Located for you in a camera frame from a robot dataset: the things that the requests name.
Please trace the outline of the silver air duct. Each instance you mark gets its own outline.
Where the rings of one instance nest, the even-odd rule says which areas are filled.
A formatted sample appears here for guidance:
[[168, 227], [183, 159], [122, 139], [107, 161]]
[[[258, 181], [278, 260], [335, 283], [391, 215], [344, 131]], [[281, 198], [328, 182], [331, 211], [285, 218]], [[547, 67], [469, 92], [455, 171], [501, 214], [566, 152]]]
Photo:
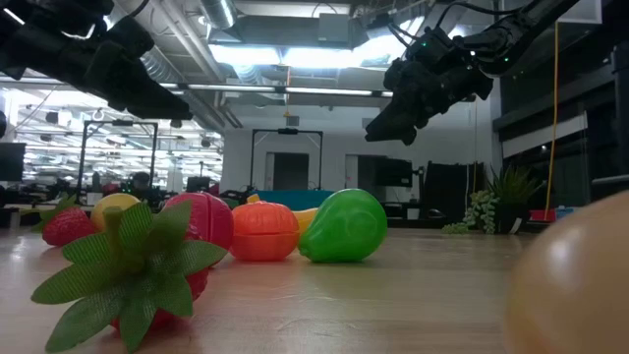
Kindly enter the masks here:
[[237, 21], [237, 8], [233, 0], [200, 0], [200, 8], [213, 29], [230, 29]]

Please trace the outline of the tan toy bread bun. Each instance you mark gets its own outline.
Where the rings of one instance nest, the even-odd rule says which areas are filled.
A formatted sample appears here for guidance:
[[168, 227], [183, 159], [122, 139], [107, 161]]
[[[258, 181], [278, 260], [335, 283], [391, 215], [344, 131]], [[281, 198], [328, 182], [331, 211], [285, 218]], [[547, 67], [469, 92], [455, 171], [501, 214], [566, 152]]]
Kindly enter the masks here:
[[508, 354], [629, 354], [629, 192], [549, 226], [514, 266]]

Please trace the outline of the blue plastic container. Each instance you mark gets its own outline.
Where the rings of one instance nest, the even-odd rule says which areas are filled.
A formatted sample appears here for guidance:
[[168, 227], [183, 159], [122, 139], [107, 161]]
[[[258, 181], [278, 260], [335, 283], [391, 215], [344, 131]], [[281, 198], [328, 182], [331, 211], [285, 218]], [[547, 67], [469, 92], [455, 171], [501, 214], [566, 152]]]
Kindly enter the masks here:
[[292, 211], [300, 211], [319, 207], [331, 191], [324, 190], [290, 190], [290, 191], [256, 191], [264, 202], [285, 205]]

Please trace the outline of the dark monitor screen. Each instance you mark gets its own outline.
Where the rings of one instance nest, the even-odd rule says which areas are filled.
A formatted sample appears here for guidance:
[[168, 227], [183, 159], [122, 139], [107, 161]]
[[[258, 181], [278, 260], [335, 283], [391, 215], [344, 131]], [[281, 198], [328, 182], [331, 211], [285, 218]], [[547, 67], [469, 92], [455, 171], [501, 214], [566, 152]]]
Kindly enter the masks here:
[[375, 183], [387, 187], [407, 187], [413, 185], [412, 162], [403, 159], [378, 158], [375, 161]]

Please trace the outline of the black aluminium table frame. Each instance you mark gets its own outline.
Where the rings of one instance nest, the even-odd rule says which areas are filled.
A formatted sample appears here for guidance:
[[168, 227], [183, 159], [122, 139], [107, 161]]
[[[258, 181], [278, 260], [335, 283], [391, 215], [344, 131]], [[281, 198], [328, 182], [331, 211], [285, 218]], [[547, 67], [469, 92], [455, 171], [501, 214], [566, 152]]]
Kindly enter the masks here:
[[615, 116], [609, 123], [604, 149], [595, 160], [598, 176], [591, 183], [594, 201], [629, 191], [629, 40], [615, 46], [612, 63]]

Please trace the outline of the ceiling strip light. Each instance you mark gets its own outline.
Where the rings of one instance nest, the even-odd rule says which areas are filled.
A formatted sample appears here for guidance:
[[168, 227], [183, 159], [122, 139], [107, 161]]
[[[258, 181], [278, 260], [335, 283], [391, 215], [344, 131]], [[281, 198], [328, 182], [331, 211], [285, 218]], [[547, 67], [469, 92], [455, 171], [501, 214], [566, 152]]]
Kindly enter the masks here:
[[358, 96], [375, 98], [392, 98], [393, 92], [386, 90], [352, 89], [352, 88], [307, 88], [284, 86], [247, 86], [227, 84], [184, 84], [163, 83], [165, 89], [170, 90], [207, 90], [224, 92], [250, 92], [250, 93], [278, 93], [278, 94], [319, 94], [338, 96]]

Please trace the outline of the green plastic toy pear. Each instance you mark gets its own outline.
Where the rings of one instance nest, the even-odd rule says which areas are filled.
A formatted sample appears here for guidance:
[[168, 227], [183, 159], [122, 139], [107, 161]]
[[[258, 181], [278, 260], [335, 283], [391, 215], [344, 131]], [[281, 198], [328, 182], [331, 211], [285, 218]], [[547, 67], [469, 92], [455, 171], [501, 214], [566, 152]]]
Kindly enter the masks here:
[[369, 192], [346, 189], [329, 196], [300, 237], [301, 256], [313, 263], [354, 263], [374, 253], [387, 235], [387, 218]]

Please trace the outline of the yellow toy banana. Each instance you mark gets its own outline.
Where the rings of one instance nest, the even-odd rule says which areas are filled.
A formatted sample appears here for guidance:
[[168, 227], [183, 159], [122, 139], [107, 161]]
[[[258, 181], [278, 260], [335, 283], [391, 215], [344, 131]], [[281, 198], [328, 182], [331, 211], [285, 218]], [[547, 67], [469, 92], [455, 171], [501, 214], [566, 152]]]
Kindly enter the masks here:
[[[260, 198], [258, 196], [258, 194], [253, 194], [249, 197], [247, 197], [247, 203], [248, 204], [253, 204], [253, 203], [257, 203], [260, 202]], [[310, 226], [310, 224], [312, 223], [312, 221], [315, 218], [315, 215], [318, 211], [318, 208], [309, 208], [309, 209], [305, 209], [305, 210], [298, 210], [298, 211], [294, 211], [293, 214], [295, 216], [295, 218], [298, 221], [298, 225], [299, 225], [299, 234], [302, 235], [307, 228]]]

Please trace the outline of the black monitor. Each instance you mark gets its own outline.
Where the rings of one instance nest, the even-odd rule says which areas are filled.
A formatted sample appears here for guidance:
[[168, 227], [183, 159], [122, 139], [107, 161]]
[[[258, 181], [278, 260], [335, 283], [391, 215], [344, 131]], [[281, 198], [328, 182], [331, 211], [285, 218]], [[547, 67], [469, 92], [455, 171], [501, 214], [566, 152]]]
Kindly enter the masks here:
[[21, 182], [26, 144], [0, 143], [0, 181]]

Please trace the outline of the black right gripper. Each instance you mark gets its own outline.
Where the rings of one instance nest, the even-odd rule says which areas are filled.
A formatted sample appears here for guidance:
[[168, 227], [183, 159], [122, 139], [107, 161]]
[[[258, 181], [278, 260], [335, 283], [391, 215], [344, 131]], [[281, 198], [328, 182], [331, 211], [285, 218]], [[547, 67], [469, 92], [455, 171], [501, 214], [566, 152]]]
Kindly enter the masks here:
[[365, 139], [399, 141], [410, 146], [433, 116], [446, 113], [470, 95], [487, 99], [493, 79], [474, 65], [455, 65], [439, 74], [420, 62], [396, 59], [386, 71], [383, 84], [393, 97], [367, 125]]

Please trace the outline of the black frame stand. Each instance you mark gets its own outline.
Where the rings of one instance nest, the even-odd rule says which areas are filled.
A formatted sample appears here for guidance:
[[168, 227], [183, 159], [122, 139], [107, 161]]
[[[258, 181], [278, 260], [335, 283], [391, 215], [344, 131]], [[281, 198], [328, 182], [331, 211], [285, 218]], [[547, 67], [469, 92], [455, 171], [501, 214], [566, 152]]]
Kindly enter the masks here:
[[319, 143], [316, 144], [318, 147], [318, 181], [317, 181], [317, 187], [315, 188], [316, 190], [322, 190], [322, 157], [323, 157], [323, 137], [324, 137], [324, 132], [323, 131], [314, 131], [314, 130], [299, 130], [299, 129], [295, 129], [295, 128], [278, 128], [278, 129], [252, 129], [252, 134], [251, 134], [251, 155], [250, 155], [250, 179], [249, 179], [249, 184], [248, 189], [252, 190], [255, 188], [255, 183], [254, 183], [254, 172], [255, 172], [255, 150], [256, 150], [256, 146], [257, 143], [260, 143], [261, 140], [257, 141], [256, 140], [256, 135], [257, 133], [276, 133], [278, 135], [309, 135], [309, 134], [316, 134], [319, 136]]
[[98, 192], [131, 194], [149, 205], [159, 192], [153, 186], [158, 125], [116, 119], [84, 122], [75, 196]]

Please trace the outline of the red plastic fruit green cap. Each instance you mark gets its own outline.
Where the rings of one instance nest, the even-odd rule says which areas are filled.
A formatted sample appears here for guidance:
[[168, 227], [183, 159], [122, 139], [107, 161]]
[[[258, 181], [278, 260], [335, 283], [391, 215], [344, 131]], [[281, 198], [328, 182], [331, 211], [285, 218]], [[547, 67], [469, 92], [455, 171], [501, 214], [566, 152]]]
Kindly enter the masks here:
[[213, 262], [205, 269], [222, 261], [233, 243], [234, 220], [230, 207], [218, 197], [209, 193], [183, 193], [170, 198], [160, 214], [179, 204], [189, 203], [190, 216], [184, 234], [184, 241], [203, 241], [221, 251], [214, 253]]

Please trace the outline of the yellow plastic toy lemon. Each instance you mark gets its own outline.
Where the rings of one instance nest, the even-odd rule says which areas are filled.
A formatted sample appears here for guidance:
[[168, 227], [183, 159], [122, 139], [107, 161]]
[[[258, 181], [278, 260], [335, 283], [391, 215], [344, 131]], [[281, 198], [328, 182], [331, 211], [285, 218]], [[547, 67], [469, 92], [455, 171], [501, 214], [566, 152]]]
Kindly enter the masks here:
[[121, 210], [126, 210], [135, 204], [138, 204], [140, 200], [135, 196], [116, 193], [108, 195], [102, 198], [92, 209], [90, 214], [90, 220], [93, 223], [97, 231], [102, 231], [105, 227], [104, 211], [109, 207], [119, 207]]

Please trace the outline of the red toy strawberry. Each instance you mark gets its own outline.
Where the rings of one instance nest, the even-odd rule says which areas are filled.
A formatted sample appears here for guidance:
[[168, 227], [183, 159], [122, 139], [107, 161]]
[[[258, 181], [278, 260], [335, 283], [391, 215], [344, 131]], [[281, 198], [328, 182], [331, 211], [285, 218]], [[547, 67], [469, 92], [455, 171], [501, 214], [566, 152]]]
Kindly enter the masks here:
[[52, 209], [35, 208], [40, 221], [33, 227], [45, 243], [62, 247], [80, 238], [95, 234], [96, 227], [87, 214], [76, 204], [77, 196], [64, 194]]
[[192, 204], [158, 214], [144, 204], [109, 207], [103, 231], [62, 250], [69, 266], [43, 281], [32, 302], [69, 307], [52, 330], [45, 349], [72, 349], [108, 325], [116, 325], [128, 352], [141, 346], [158, 312], [187, 318], [197, 296], [189, 278], [206, 274], [226, 249], [190, 238]]

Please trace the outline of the black panel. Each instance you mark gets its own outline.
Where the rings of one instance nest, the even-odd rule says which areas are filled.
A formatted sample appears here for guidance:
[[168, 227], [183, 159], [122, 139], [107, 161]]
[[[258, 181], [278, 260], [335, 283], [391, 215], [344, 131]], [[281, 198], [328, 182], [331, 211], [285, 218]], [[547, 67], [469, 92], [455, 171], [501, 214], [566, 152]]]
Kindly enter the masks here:
[[430, 161], [425, 174], [423, 201], [428, 211], [436, 210], [446, 223], [463, 219], [473, 193], [486, 187], [482, 162], [442, 164]]

